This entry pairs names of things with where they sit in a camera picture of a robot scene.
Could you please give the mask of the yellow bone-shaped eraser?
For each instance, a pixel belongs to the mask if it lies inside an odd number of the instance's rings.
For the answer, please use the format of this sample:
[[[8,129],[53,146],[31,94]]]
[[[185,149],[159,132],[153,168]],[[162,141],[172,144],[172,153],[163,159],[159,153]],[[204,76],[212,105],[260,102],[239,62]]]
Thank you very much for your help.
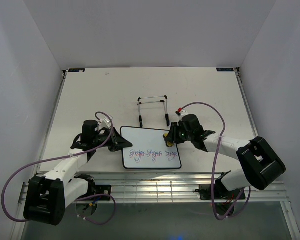
[[[171,138],[169,137],[169,134],[168,134],[168,133],[164,133],[164,134],[163,134],[163,139],[164,139],[165,145],[166,145],[168,148],[174,146],[174,143],[173,143],[173,141],[171,140]]]

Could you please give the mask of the small black-framed whiteboard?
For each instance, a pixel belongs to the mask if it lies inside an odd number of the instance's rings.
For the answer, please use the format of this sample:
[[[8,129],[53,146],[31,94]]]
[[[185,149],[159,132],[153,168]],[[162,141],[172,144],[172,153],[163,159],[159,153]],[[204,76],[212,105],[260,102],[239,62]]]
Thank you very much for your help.
[[[163,138],[166,129],[122,126],[120,134],[132,147],[122,150],[123,167],[127,170],[178,170],[182,162],[178,146],[168,147]]]

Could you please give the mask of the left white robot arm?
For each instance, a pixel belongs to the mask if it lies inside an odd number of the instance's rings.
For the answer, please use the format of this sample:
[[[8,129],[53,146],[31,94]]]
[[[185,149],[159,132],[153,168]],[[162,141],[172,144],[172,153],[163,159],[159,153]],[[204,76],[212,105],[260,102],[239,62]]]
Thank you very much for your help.
[[[56,226],[62,221],[66,208],[76,200],[88,200],[87,208],[94,207],[98,201],[112,200],[110,193],[96,185],[91,175],[78,172],[99,148],[108,148],[113,153],[132,146],[115,128],[101,128],[96,120],[84,121],[67,158],[43,176],[29,180],[24,218]]]

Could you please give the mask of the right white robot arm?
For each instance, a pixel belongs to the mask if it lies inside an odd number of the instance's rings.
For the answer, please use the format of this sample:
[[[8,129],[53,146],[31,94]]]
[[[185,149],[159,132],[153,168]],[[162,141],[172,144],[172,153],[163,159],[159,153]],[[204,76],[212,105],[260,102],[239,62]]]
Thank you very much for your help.
[[[167,147],[190,142],[200,151],[221,154],[240,163],[240,169],[222,173],[214,180],[208,188],[210,199],[227,199],[234,191],[247,187],[263,191],[287,170],[264,138],[242,140],[217,135],[215,131],[205,130],[194,114],[182,115],[178,122],[171,123],[163,139]]]

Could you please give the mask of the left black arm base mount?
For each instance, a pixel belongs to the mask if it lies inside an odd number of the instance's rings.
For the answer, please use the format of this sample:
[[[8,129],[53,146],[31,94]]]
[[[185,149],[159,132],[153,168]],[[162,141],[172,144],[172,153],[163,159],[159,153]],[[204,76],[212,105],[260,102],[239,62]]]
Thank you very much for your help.
[[[111,185],[96,185],[95,186],[95,195],[111,195],[112,186]],[[94,202],[98,201],[110,201],[111,198],[109,196],[97,196],[92,198]]]

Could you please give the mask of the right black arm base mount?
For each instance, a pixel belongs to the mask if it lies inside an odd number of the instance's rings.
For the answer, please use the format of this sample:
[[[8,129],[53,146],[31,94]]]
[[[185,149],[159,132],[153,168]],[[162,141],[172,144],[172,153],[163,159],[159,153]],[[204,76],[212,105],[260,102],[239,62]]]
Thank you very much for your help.
[[[194,190],[195,193],[199,194],[200,200],[211,200],[211,185],[210,184],[200,184],[197,189]],[[233,191],[221,190],[218,187],[214,186],[214,199],[215,200],[235,200],[241,190],[236,189]]]

